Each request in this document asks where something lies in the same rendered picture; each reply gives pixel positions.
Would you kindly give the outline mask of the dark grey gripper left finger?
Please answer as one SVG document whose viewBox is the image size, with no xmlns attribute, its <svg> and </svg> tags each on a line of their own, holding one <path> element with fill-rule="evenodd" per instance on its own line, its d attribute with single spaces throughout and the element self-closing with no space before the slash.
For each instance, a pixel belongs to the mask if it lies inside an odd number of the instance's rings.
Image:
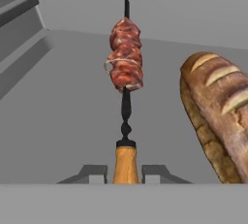
<svg viewBox="0 0 248 224">
<path fill-rule="evenodd" d="M 60 181 L 60 184 L 107 184 L 107 165 L 83 165 L 77 175 Z"/>
</svg>

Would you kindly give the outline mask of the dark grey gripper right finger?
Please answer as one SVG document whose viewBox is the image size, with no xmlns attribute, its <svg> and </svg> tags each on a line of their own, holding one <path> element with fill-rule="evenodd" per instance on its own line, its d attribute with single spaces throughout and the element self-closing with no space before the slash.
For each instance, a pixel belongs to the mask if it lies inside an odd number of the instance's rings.
<svg viewBox="0 0 248 224">
<path fill-rule="evenodd" d="M 188 180 L 172 175 L 165 165 L 142 165 L 141 175 L 143 184 L 188 183 Z"/>
</svg>

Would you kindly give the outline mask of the meat kebab skewer wooden handle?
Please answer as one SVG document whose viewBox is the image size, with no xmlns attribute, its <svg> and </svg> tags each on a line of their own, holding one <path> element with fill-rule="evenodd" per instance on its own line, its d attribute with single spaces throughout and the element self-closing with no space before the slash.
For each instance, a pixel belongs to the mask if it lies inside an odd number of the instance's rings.
<svg viewBox="0 0 248 224">
<path fill-rule="evenodd" d="M 112 50 L 104 64 L 114 87 L 122 94 L 121 134 L 116 142 L 114 184 L 136 184 L 139 182 L 137 169 L 137 144 L 129 139 L 132 128 L 131 92 L 143 88 L 142 55 L 140 52 L 140 29 L 130 19 L 130 1 L 124 0 L 124 17 L 112 28 L 109 36 Z"/>
</svg>

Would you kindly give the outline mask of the brown baguette bread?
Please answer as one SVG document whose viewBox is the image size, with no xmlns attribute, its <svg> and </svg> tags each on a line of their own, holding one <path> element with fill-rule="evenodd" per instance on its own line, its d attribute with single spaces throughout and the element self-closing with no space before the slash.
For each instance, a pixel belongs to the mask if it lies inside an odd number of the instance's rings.
<svg viewBox="0 0 248 224">
<path fill-rule="evenodd" d="M 248 74 L 210 51 L 180 69 L 180 97 L 203 152 L 223 183 L 248 183 Z"/>
</svg>

